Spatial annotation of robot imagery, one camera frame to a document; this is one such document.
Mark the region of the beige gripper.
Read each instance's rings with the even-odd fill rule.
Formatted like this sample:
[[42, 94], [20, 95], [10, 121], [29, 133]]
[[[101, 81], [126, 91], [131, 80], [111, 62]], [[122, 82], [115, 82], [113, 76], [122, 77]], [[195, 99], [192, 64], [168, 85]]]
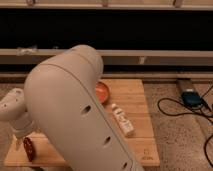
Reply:
[[19, 149], [23, 137], [31, 134], [36, 129], [34, 120], [29, 115], [22, 115], [20, 118], [10, 122], [12, 132], [16, 136], [16, 150]]

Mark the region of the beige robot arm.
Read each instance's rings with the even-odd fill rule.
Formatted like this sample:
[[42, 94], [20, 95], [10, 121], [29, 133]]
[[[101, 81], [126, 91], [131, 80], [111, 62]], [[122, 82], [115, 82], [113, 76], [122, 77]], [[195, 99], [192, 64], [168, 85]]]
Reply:
[[0, 99], [16, 137], [39, 128], [73, 171], [144, 171], [100, 104], [101, 55], [78, 45], [38, 64]]

